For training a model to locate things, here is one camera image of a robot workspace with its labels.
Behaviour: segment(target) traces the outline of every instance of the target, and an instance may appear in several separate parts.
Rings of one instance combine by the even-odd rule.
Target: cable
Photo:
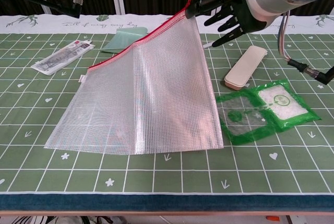
[[[83,224],[90,224],[90,221],[87,216],[80,216]]]
[[[315,80],[327,85],[333,78],[334,78],[334,67],[332,67],[327,73],[322,73],[316,69],[311,69],[305,63],[300,63],[291,59],[284,48],[284,35],[285,30],[287,29],[288,20],[290,16],[290,11],[283,14],[282,21],[280,28],[278,30],[278,37],[277,37],[277,45],[278,45],[278,52],[287,61],[288,65],[293,66],[298,69],[301,73],[306,73],[310,75]]]
[[[167,223],[167,224],[172,224],[169,220],[167,220],[166,218],[164,218],[163,216],[159,216],[160,217],[160,219],[162,219],[163,220],[163,222],[165,222],[165,223]]]
[[[281,25],[280,25],[280,28],[279,28],[279,31],[278,31],[278,39],[277,39],[278,52],[280,53],[280,55],[287,62],[289,60],[291,60],[291,58],[288,55],[288,53],[286,52],[286,50],[284,49],[284,35],[285,35],[285,30],[287,29],[289,16],[290,16],[290,11],[288,11],[288,12],[286,12],[286,13],[283,14]]]
[[[55,216],[48,216],[45,223],[48,224],[50,221],[52,221],[55,218],[56,218]]]

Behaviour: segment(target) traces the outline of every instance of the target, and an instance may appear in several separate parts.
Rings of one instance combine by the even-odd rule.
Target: green packet
[[[287,80],[219,96],[216,102],[222,131],[235,145],[320,119]]]

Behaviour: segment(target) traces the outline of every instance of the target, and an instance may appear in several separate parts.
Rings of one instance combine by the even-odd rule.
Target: white arrow print
[[[314,138],[315,137],[315,134],[313,134],[312,133],[312,131],[311,132],[309,132],[309,133],[307,133],[308,135],[309,135],[309,137],[311,137],[311,138]]]
[[[227,180],[225,180],[224,183],[223,183],[223,181],[220,181],[220,182],[221,182],[221,185],[223,186],[223,189],[226,189],[226,188],[228,188],[230,186],[228,184]]]
[[[30,135],[31,135],[31,131],[25,133],[25,137],[29,137]]]
[[[172,157],[169,157],[169,154],[167,154],[167,156],[166,155],[164,155],[164,156],[165,156],[165,161],[168,161],[168,160],[172,159]]]

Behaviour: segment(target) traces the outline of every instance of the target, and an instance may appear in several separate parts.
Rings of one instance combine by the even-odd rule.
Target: robot finger
[[[223,37],[221,37],[220,39],[216,40],[212,46],[215,48],[217,46],[220,46],[222,44],[225,44],[231,40],[234,40],[236,38],[238,38],[239,36],[243,35],[244,31],[242,30],[242,28],[240,26],[238,26],[237,28],[233,29],[231,32],[225,34]]]
[[[226,21],[224,24],[222,24],[219,28],[218,31],[222,32],[227,29],[230,29],[238,24],[238,18],[237,17],[232,17],[228,21]]]
[[[226,18],[227,16],[231,15],[233,11],[232,6],[228,7],[222,7],[221,10],[213,15],[211,18],[209,18],[207,21],[204,22],[204,26],[212,25],[213,23],[216,23],[217,21]]]

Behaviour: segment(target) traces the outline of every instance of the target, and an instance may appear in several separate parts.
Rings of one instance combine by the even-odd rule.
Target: mesh zipper bag
[[[222,148],[195,17],[184,8],[90,67],[45,147],[114,155]]]

